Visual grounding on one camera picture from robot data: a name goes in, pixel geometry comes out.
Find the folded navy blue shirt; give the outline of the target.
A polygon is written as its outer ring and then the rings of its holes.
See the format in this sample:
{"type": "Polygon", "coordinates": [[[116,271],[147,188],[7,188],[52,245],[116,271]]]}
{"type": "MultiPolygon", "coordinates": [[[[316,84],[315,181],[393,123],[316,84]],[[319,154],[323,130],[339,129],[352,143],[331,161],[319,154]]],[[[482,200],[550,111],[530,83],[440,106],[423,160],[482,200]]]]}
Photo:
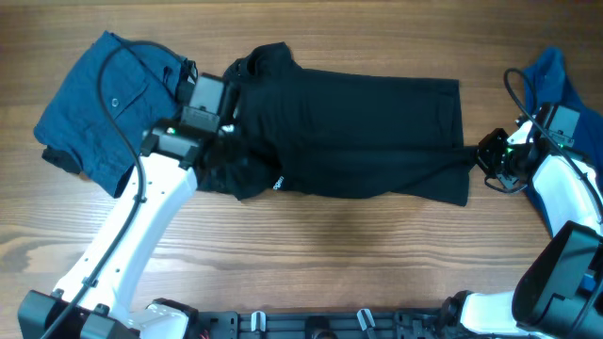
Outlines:
{"type": "Polygon", "coordinates": [[[156,46],[102,36],[74,64],[33,130],[42,157],[122,195],[142,134],[175,115],[176,92],[196,74],[193,61],[156,46]]]}

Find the blue polo shirt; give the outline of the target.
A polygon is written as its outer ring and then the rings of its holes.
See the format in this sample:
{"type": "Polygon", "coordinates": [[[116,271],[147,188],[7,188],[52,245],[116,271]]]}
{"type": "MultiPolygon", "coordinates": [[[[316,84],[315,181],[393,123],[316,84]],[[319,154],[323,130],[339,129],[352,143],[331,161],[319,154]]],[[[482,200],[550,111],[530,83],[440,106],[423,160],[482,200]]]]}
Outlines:
{"type": "MultiPolygon", "coordinates": [[[[566,74],[563,53],[556,47],[547,48],[536,62],[524,70],[534,85],[537,99],[528,98],[527,105],[552,104],[562,113],[579,113],[573,132],[573,148],[591,160],[589,169],[582,164],[589,181],[602,188],[602,116],[586,107],[566,74]]],[[[548,156],[532,178],[527,196],[543,215],[551,235],[556,235],[569,220],[602,233],[597,222],[596,206],[584,183],[567,162],[557,155],[548,156]]]]}

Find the black t-shirt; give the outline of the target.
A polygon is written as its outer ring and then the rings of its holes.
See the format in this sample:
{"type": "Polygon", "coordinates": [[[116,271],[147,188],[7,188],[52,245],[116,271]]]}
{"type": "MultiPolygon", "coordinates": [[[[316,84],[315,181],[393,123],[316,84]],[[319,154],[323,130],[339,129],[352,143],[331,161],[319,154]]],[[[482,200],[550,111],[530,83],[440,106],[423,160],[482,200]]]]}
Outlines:
{"type": "Polygon", "coordinates": [[[254,193],[342,199],[393,192],[466,205],[474,151],[456,79],[305,69],[273,43],[224,74],[240,90],[232,133],[251,143],[254,193]]]}

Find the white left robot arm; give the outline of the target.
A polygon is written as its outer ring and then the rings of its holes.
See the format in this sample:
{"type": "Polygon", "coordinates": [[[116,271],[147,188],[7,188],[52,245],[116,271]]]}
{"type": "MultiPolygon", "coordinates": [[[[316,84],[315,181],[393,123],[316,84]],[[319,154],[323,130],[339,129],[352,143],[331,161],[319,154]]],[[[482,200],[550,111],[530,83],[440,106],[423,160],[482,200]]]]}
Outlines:
{"type": "Polygon", "coordinates": [[[177,119],[143,134],[127,187],[82,257],[51,294],[31,290],[18,311],[25,338],[187,338],[197,312],[157,299],[132,299],[158,241],[190,200],[211,162],[222,127],[236,114],[239,88],[203,73],[177,119]]]}

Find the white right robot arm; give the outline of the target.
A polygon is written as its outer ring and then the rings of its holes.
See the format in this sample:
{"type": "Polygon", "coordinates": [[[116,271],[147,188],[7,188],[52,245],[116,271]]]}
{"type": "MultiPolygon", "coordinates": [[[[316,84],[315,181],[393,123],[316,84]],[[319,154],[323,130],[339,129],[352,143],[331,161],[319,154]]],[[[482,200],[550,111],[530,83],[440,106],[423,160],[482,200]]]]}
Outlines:
{"type": "Polygon", "coordinates": [[[579,113],[544,104],[507,135],[479,144],[488,180],[534,193],[551,241],[512,292],[467,292],[443,305],[448,338],[593,338],[602,336],[602,194],[595,168],[574,147],[579,113]]]}

